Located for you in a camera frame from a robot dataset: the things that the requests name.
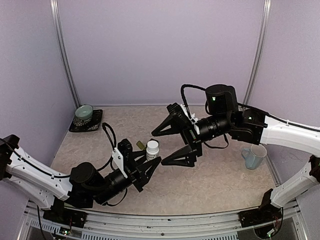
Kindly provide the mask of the white pill bottle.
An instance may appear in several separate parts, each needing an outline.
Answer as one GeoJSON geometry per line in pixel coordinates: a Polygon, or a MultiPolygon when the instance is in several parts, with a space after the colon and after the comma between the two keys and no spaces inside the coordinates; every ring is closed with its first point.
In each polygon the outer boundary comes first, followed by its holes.
{"type": "Polygon", "coordinates": [[[151,161],[159,156],[160,148],[156,140],[150,140],[146,145],[146,160],[151,161]]]}

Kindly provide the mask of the green pill organizer box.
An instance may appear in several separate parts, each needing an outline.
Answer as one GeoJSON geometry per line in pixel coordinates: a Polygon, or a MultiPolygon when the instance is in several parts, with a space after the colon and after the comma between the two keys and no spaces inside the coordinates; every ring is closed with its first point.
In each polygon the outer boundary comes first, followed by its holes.
{"type": "Polygon", "coordinates": [[[140,150],[145,150],[147,147],[146,147],[146,145],[143,143],[143,142],[141,142],[140,140],[136,143],[136,145],[138,146],[138,148],[140,149],[140,150]]]}

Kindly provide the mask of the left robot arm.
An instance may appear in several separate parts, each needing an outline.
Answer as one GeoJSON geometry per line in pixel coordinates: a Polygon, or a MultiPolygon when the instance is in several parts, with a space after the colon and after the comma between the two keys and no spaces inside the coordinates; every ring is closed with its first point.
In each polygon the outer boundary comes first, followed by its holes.
{"type": "Polygon", "coordinates": [[[147,160],[145,150],[133,151],[129,140],[123,139],[107,162],[117,168],[107,176],[90,162],[63,174],[32,158],[19,147],[19,140],[12,134],[0,141],[0,179],[20,188],[61,223],[70,218],[70,211],[57,201],[78,209],[90,209],[93,203],[111,206],[109,201],[119,193],[127,194],[130,186],[142,192],[162,160],[159,156],[147,160]]]}

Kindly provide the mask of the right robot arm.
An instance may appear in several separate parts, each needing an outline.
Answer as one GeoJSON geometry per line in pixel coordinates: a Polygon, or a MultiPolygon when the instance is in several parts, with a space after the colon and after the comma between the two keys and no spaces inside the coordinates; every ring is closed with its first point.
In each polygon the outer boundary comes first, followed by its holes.
{"type": "Polygon", "coordinates": [[[268,190],[256,210],[266,222],[276,209],[320,183],[320,130],[238,103],[231,85],[215,84],[204,89],[206,118],[197,119],[186,102],[169,104],[168,116],[152,131],[154,137],[179,134],[184,147],[162,160],[164,166],[193,167],[203,154],[202,146],[219,136],[253,145],[277,145],[310,154],[304,167],[280,186],[268,190]]]}

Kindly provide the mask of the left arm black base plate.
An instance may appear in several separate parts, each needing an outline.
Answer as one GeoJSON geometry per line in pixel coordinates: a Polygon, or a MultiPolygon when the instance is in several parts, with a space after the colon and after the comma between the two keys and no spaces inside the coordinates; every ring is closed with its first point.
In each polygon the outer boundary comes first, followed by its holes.
{"type": "Polygon", "coordinates": [[[66,208],[61,213],[56,213],[53,210],[45,210],[43,213],[43,218],[54,223],[83,229],[87,219],[87,215],[88,214],[84,211],[77,211],[66,208]]]}

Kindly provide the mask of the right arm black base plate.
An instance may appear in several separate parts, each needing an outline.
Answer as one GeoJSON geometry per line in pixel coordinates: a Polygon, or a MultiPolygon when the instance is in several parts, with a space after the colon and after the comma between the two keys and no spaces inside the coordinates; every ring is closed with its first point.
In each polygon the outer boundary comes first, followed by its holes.
{"type": "Polygon", "coordinates": [[[242,228],[260,225],[282,218],[282,210],[261,210],[259,208],[240,211],[238,213],[242,228]]]}

